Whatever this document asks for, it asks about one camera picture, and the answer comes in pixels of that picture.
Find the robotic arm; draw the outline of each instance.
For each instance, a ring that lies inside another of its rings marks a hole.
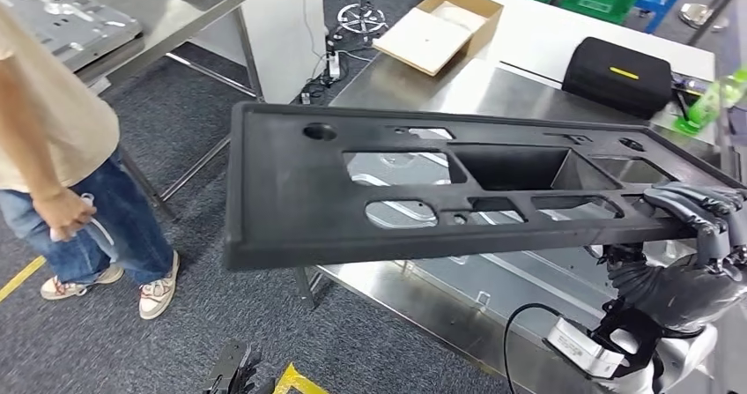
[[[661,267],[647,264],[643,243],[605,246],[600,264],[618,298],[593,331],[558,320],[549,347],[621,394],[661,393],[683,380],[713,351],[712,322],[747,296],[745,200],[743,191],[681,182],[646,190],[636,208],[681,219],[697,234],[697,253]]]

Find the sneaker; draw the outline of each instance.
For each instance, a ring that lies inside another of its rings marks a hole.
[[[88,293],[89,286],[96,284],[112,284],[118,281],[122,275],[124,275],[124,269],[114,264],[103,271],[92,284],[79,284],[77,282],[63,284],[55,275],[54,277],[47,279],[47,281],[41,286],[41,297],[47,300],[62,300],[72,297],[73,295],[83,295]]]
[[[176,272],[179,270],[179,255],[174,252],[171,271],[162,279],[140,286],[140,317],[155,319],[168,307],[176,290]]]

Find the open box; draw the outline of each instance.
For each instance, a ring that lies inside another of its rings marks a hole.
[[[492,0],[424,0],[373,46],[434,76],[458,53],[474,56],[492,40],[502,11]]]

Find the yellow label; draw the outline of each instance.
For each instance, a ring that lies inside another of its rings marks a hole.
[[[624,77],[632,78],[632,79],[640,79],[637,75],[633,74],[632,72],[623,71],[619,68],[615,68],[614,66],[610,67],[610,71],[615,72],[616,74],[620,74]]]
[[[292,363],[288,365],[283,376],[277,381],[273,394],[287,394],[291,388],[303,394],[328,394],[319,385],[312,383],[308,378],[300,374]]]

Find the green bottle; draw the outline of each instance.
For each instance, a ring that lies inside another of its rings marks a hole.
[[[694,136],[718,118],[721,107],[725,109],[734,107],[746,93],[747,68],[742,68],[709,85],[700,99],[687,109],[685,116],[677,118],[675,128]]]

